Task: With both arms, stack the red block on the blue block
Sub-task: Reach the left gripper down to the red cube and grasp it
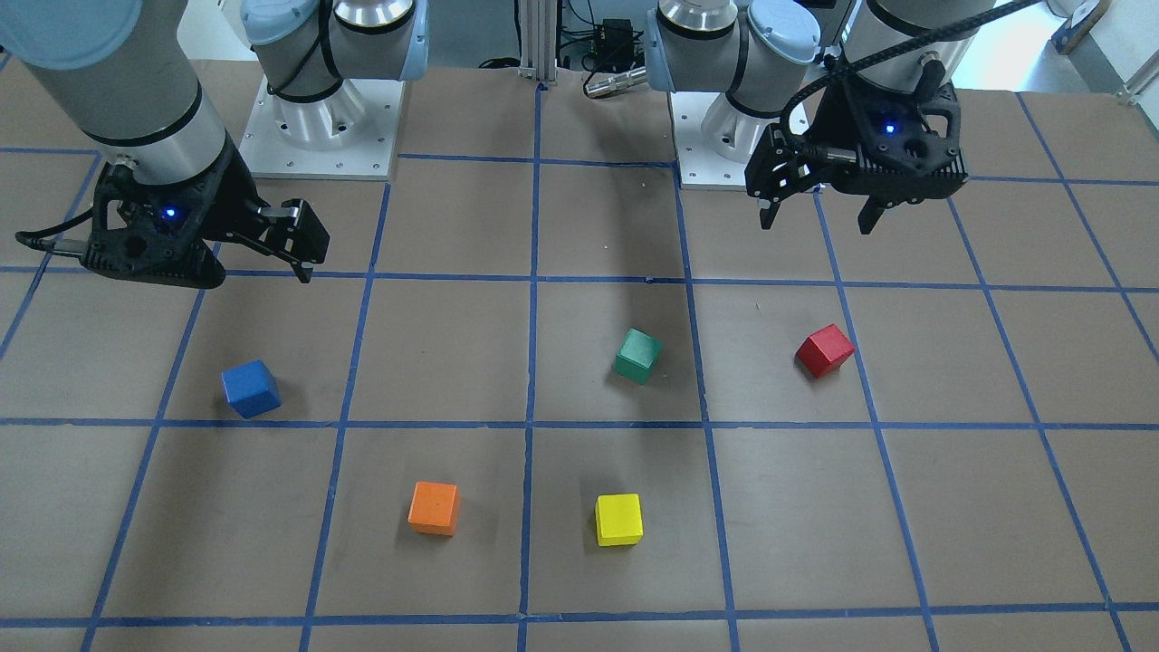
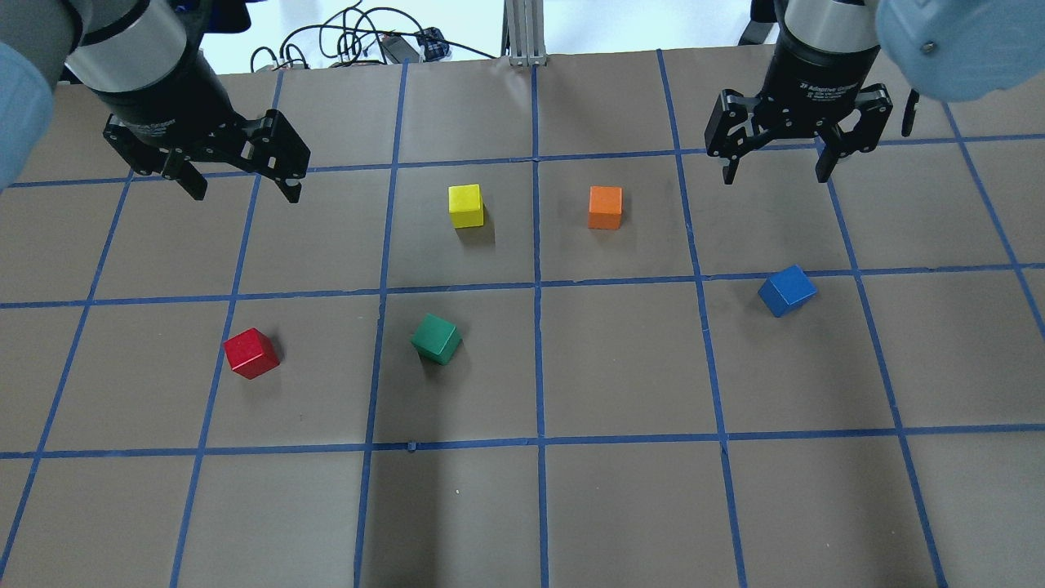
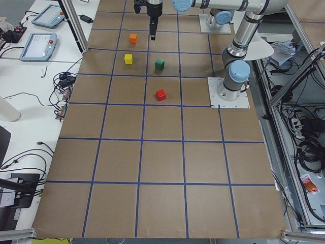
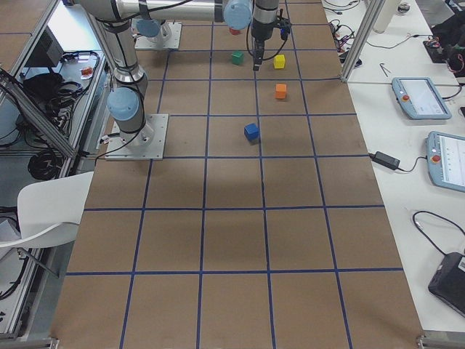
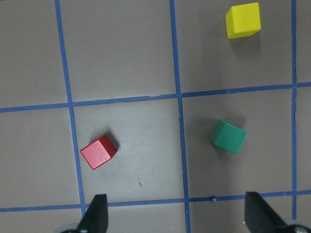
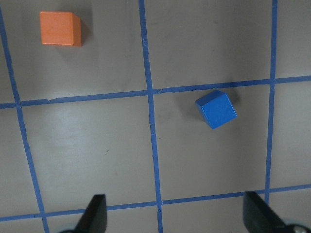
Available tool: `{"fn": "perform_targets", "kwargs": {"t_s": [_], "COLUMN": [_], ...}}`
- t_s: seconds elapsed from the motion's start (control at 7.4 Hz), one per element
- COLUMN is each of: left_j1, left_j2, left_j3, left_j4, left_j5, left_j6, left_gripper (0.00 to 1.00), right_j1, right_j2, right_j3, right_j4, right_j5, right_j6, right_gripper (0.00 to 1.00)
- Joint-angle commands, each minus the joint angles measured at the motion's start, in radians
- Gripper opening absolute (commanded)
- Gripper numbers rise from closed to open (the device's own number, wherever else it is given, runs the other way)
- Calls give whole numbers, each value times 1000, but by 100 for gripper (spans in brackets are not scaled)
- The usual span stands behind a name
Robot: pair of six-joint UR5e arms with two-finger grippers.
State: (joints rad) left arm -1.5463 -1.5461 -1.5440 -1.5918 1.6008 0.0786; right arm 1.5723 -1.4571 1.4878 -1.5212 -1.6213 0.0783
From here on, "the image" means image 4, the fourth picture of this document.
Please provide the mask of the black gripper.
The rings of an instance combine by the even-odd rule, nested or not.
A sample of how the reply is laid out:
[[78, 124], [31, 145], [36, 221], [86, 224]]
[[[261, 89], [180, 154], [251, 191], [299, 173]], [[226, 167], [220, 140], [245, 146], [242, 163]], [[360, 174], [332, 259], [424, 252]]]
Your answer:
[[256, 0], [254, 2], [251, 24], [251, 35], [254, 38], [254, 71], [259, 70], [264, 58], [264, 41], [259, 39], [270, 39], [275, 28], [280, 30], [280, 37], [282, 39], [287, 39], [291, 32], [290, 20], [283, 17], [283, 11], [278, 9], [278, 7], [278, 0]]

